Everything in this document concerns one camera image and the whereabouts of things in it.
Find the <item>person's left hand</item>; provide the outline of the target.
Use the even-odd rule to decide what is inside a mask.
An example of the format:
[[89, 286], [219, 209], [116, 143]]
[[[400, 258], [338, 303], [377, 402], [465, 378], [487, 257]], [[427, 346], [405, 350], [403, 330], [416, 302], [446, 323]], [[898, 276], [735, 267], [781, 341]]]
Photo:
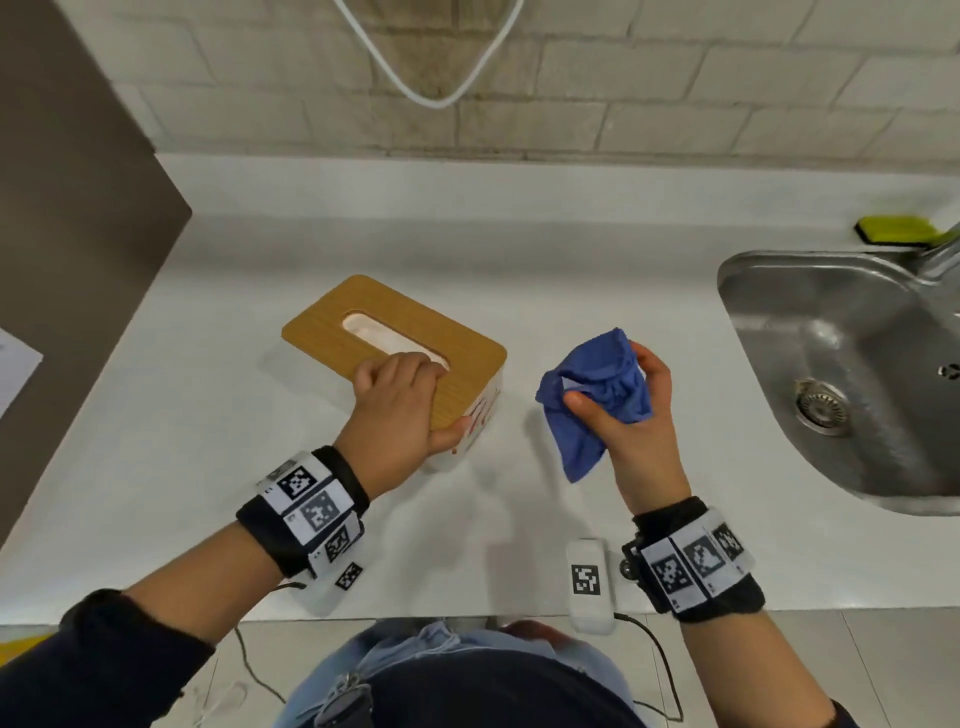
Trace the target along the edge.
[[371, 501], [399, 488], [430, 454], [431, 413], [448, 371], [419, 352], [363, 361], [352, 412], [333, 448]]

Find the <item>person's right hand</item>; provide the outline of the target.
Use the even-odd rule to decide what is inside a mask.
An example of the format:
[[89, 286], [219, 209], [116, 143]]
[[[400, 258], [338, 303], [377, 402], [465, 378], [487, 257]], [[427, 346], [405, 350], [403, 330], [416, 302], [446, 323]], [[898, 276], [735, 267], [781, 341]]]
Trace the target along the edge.
[[645, 346], [630, 341], [630, 347], [644, 374], [653, 415], [641, 422], [623, 422], [617, 443], [605, 445], [624, 504], [631, 515], [641, 516], [685, 501], [692, 491], [671, 413], [670, 370]]

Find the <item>blue cloth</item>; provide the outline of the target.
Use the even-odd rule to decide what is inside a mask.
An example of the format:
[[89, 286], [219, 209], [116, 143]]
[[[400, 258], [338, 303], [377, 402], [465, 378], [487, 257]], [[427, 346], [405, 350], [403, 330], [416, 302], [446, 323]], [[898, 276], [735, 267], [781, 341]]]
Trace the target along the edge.
[[542, 407], [557, 445], [567, 481], [582, 480], [605, 455], [607, 447], [565, 404], [564, 395], [578, 392], [623, 424], [645, 422], [653, 407], [645, 374], [630, 340], [614, 328], [573, 348], [542, 376], [535, 401]]

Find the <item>tissue box with wooden lid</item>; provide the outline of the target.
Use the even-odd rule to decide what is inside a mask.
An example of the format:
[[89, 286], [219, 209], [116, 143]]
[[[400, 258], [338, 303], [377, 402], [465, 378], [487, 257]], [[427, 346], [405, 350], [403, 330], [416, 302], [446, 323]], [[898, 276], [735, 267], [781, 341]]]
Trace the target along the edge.
[[352, 312], [366, 313], [448, 361], [434, 397], [431, 427], [445, 428], [462, 416], [472, 419], [471, 427], [456, 449], [432, 456], [424, 469], [436, 474], [455, 470], [494, 416], [507, 349], [370, 276], [351, 275], [281, 330], [298, 382], [344, 412], [354, 406], [358, 366], [390, 357], [342, 327]]

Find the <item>person's right forearm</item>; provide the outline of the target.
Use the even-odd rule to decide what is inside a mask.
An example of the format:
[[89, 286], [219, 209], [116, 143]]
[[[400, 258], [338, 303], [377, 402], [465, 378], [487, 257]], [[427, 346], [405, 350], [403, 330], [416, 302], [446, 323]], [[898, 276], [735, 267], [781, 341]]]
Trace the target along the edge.
[[679, 628], [718, 728], [859, 728], [765, 611]]

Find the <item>person's left forearm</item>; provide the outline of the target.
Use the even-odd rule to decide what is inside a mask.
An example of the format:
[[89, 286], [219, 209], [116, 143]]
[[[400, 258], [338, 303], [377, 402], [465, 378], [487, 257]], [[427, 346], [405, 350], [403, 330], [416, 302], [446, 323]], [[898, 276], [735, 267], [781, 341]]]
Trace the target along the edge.
[[151, 728], [283, 579], [232, 523], [130, 587], [91, 592], [0, 667], [0, 728]]

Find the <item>white tissue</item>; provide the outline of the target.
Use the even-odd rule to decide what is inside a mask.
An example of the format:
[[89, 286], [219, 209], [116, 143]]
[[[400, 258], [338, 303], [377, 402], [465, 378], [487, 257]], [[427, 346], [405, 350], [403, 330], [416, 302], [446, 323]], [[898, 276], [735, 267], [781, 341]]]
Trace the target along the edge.
[[449, 361], [438, 352], [415, 342], [405, 334], [366, 313], [351, 312], [347, 314], [342, 320], [342, 327], [385, 355], [420, 353], [424, 354], [429, 360], [438, 363], [445, 370], [450, 370]]

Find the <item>black left wristband with markers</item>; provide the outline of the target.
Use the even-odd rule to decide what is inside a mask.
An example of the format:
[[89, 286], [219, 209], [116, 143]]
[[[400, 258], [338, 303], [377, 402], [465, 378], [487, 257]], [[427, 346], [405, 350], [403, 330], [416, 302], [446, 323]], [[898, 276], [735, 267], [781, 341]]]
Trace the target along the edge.
[[302, 451], [257, 483], [235, 515], [282, 577], [319, 580], [346, 563], [366, 533], [370, 498], [332, 445]]

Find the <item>black wristband with markers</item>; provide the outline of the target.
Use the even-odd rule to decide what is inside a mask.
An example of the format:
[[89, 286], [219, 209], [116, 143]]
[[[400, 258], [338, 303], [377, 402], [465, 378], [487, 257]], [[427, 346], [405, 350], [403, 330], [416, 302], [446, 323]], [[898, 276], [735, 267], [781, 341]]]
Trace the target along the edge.
[[656, 613], [695, 625], [764, 610], [753, 556], [726, 517], [701, 498], [690, 496], [632, 521], [636, 532], [621, 548], [623, 559]]
[[346, 563], [366, 533], [370, 498], [332, 445], [302, 451], [257, 483], [235, 515], [282, 577], [319, 580]]

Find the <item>metal sink drain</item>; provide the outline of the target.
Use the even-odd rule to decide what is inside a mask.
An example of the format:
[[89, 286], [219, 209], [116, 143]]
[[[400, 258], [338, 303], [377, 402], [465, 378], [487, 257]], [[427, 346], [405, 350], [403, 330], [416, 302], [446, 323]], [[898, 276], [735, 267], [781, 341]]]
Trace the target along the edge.
[[794, 410], [798, 421], [819, 435], [842, 438], [852, 432], [846, 396], [821, 380], [794, 382]]

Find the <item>stainless steel sink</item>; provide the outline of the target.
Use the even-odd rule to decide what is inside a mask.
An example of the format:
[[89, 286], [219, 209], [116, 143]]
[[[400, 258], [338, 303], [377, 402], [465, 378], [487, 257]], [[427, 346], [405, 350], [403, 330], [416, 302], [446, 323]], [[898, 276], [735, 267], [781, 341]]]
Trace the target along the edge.
[[[960, 273], [919, 282], [894, 256], [754, 251], [718, 269], [726, 314], [781, 431], [820, 475], [919, 517], [960, 517]], [[796, 418], [794, 383], [849, 403], [851, 432]]]

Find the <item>green sponge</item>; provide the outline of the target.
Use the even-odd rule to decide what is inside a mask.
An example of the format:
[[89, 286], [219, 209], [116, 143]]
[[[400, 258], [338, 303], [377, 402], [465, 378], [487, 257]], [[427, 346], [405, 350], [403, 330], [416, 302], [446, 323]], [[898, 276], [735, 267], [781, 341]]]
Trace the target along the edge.
[[860, 218], [853, 226], [866, 245], [929, 250], [953, 239], [929, 219], [911, 215], [875, 215]]

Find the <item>metal faucet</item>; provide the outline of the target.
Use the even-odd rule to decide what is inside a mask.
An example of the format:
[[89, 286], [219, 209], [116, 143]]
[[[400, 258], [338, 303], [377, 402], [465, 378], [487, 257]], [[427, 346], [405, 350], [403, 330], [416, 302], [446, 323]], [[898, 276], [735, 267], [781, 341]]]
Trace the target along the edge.
[[939, 237], [935, 244], [907, 264], [914, 279], [924, 285], [941, 285], [960, 266], [960, 221]]

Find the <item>brown cabinet panel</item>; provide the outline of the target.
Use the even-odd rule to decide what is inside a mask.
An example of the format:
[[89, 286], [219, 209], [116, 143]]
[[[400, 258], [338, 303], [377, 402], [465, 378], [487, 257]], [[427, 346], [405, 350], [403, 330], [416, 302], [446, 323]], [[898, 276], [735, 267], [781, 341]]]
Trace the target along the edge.
[[54, 0], [0, 0], [0, 549], [192, 211]]

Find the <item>yellow object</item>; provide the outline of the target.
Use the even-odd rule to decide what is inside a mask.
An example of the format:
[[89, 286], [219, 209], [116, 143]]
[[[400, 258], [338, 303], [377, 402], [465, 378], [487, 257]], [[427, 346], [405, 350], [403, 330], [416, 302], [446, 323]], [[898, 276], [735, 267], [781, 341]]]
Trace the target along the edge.
[[18, 657], [52, 636], [53, 633], [45, 633], [13, 639], [6, 639], [6, 637], [0, 638], [0, 667], [4, 667], [11, 661], [18, 659]]

